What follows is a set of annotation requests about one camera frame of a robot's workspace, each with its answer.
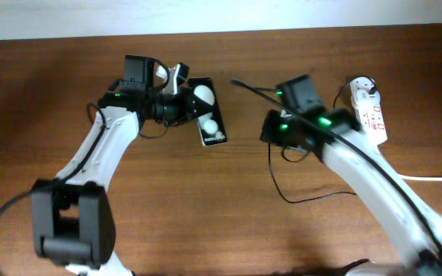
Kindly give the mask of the black smartphone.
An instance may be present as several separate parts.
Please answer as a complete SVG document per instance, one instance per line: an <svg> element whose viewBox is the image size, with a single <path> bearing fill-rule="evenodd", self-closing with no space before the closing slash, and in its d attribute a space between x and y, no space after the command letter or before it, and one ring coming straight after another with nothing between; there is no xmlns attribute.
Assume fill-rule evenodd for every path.
<svg viewBox="0 0 442 276"><path fill-rule="evenodd" d="M223 118L219 109L213 80L210 77L193 77L188 80L193 94L201 100L203 115L198 117L197 126L204 146L215 146L228 141Z"/></svg>

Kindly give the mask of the white power strip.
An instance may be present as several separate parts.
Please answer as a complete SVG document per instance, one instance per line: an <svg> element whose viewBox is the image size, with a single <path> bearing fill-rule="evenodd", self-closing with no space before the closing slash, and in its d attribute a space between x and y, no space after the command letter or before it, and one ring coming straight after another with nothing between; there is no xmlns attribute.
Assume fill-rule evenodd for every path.
<svg viewBox="0 0 442 276"><path fill-rule="evenodd" d="M379 105L355 109L355 114L372 145L378 146L387 141L388 135L381 110L381 102Z"/></svg>

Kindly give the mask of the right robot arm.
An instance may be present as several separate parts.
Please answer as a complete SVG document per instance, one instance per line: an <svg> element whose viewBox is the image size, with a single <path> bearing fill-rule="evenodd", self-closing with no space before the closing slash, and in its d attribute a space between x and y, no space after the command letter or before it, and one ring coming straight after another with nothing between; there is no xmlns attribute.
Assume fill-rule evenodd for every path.
<svg viewBox="0 0 442 276"><path fill-rule="evenodd" d="M264 121L260 139L313 153L340 176L386 232L398 264L361 259L314 275L442 275L442 215L426 204L371 142L369 123L346 109L325 108L307 74L276 87L280 101Z"/></svg>

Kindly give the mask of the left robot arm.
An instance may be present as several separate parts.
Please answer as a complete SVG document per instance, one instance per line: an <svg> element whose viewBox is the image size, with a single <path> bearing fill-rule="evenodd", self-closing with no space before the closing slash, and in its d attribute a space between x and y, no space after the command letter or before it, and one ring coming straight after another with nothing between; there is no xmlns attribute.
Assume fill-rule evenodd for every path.
<svg viewBox="0 0 442 276"><path fill-rule="evenodd" d="M179 126L211 112L214 90L189 80L189 68L127 55L124 75L97 103L91 130L72 160L31 190L35 253L76 275L132 275L114 251L116 228L107 199L111 179L147 120Z"/></svg>

